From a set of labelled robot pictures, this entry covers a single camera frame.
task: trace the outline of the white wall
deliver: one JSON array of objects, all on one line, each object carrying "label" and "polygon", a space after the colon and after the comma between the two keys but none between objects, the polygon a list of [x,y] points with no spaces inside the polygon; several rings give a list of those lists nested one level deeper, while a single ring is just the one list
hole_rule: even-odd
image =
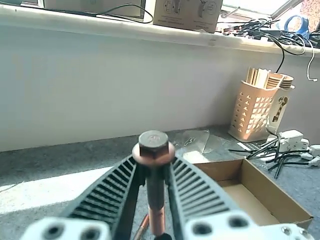
[{"label": "white wall", "polygon": [[[0,151],[228,124],[247,67],[280,54],[0,26]],[[320,82],[286,56],[296,89],[282,129],[320,144]],[[320,78],[320,59],[310,69]]]}]

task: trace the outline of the window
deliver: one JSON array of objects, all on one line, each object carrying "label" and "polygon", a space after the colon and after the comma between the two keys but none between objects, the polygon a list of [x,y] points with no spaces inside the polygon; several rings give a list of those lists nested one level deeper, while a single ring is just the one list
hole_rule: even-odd
[{"label": "window", "polygon": [[232,16],[240,19],[277,19],[303,1],[304,0],[223,0],[221,10],[225,13],[235,11]]}]

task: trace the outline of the cardboard box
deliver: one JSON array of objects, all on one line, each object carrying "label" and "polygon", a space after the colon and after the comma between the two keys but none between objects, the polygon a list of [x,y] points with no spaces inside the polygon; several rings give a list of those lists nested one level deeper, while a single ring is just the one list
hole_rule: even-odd
[{"label": "cardboard box", "polygon": [[195,164],[260,226],[294,223],[307,229],[313,217],[246,159]]},{"label": "cardboard box", "polygon": [[147,0],[154,25],[186,30],[216,31],[222,0]]},{"label": "cardboard box", "polygon": [[[43,0],[45,9],[102,13],[124,4],[136,4],[144,8],[146,0]],[[126,6],[114,10],[112,14],[144,18],[143,11],[135,6]]]}]

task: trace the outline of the window sill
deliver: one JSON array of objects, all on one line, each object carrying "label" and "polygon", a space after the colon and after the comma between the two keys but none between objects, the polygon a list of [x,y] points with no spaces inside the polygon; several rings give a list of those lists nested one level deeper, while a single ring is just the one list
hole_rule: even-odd
[{"label": "window sill", "polygon": [[[272,42],[10,5],[0,5],[0,24],[77,34],[282,54],[279,47]],[[302,51],[302,48],[298,46],[284,45],[283,47],[294,53]],[[312,49],[307,47],[301,56],[311,57]],[[320,58],[320,49],[315,49],[315,57]]]}]

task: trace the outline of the gray carpet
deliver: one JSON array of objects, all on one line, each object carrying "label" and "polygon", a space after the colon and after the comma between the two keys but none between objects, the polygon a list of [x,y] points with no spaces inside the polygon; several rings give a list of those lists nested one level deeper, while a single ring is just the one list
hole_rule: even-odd
[{"label": "gray carpet", "polygon": [[[239,156],[228,152],[236,141],[224,127],[210,128],[210,134],[223,138],[213,151],[205,154],[211,161],[227,161]],[[181,131],[168,133],[179,139]],[[46,146],[0,153],[0,239],[17,240],[26,227],[45,216],[58,215],[94,180],[131,153],[136,136]],[[266,165],[254,162],[263,172]],[[320,239],[320,170],[285,167],[276,183],[304,206],[314,220],[309,232]],[[146,188],[140,187],[133,223],[135,231],[147,213]],[[172,218],[166,195],[166,232],[173,234]],[[154,239],[148,229],[144,239]]]}]

